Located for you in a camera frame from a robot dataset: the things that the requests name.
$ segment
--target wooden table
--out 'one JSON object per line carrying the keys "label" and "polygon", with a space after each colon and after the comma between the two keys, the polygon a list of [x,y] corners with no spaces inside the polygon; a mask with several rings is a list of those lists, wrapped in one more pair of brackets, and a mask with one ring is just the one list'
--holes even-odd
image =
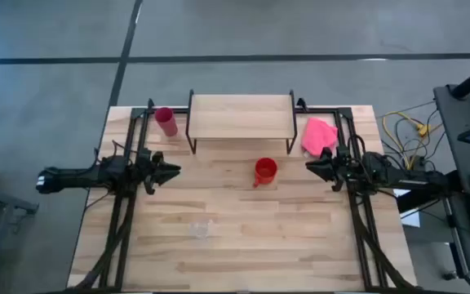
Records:
{"label": "wooden table", "polygon": [[[366,148],[382,153],[372,107],[350,107]],[[111,108],[100,156],[111,155],[112,140],[124,142],[130,111]],[[311,116],[334,123],[329,114]],[[307,118],[297,116],[299,138]],[[165,160],[182,172],[156,187],[155,195],[138,189],[123,291],[363,290],[347,191],[333,192],[331,183],[306,170],[301,139],[289,156],[283,140],[240,139],[202,140],[192,155],[186,117],[176,120],[180,132],[172,138],[149,120],[148,148],[164,151]],[[272,184],[253,189],[260,157],[275,158],[279,172]],[[105,193],[92,189],[88,202]],[[396,202],[377,194],[372,205],[380,246],[416,284]],[[85,213],[69,286],[81,281],[104,250],[112,206],[113,197],[107,197]]]}

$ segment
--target red cup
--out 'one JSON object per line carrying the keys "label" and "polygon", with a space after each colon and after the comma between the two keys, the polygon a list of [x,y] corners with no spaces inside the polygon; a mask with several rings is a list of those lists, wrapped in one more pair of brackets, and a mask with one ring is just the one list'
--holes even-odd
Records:
{"label": "red cup", "polygon": [[166,136],[175,136],[177,134],[177,123],[173,110],[167,107],[161,107],[155,111],[155,120]]}
{"label": "red cup", "polygon": [[255,183],[253,188],[260,184],[269,184],[277,174],[277,163],[271,158],[261,158],[255,164]]}

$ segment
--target concrete floor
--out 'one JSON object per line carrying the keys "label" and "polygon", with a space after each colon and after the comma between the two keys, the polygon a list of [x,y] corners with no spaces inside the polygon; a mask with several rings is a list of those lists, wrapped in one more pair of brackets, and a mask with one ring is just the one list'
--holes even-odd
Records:
{"label": "concrete floor", "polygon": [[[133,6],[133,0],[0,0],[0,58],[120,56]],[[145,0],[131,49],[132,56],[458,52],[470,53],[470,1]],[[91,163],[117,68],[0,65],[0,190],[41,203],[5,242],[0,293],[64,288],[86,191],[39,195],[34,183],[45,166]],[[469,74],[470,60],[137,64],[126,68],[118,104],[145,105],[150,97],[183,105],[191,88],[294,89],[309,104],[373,105],[381,115],[428,102],[433,87]],[[434,109],[408,114],[426,120]],[[401,134],[414,137],[408,127]],[[454,169],[447,140],[433,162],[442,172]],[[419,285],[470,292],[462,281],[440,281],[450,256],[429,249],[436,245],[428,242],[443,242],[432,237],[431,222],[424,219],[417,233],[425,240],[407,232]]]}

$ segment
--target pink cloth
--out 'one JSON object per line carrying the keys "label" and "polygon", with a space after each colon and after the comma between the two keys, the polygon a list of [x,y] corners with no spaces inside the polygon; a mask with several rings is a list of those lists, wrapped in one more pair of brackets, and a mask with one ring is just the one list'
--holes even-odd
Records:
{"label": "pink cloth", "polygon": [[319,157],[324,147],[331,149],[335,147],[337,131],[336,127],[332,127],[318,118],[309,118],[302,137],[302,147],[312,156]]}

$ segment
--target wooden shelf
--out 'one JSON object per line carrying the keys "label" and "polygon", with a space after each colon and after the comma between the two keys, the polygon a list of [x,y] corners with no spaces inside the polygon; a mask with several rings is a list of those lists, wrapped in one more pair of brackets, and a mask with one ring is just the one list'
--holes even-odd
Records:
{"label": "wooden shelf", "polygon": [[193,139],[291,139],[291,95],[191,95]]}

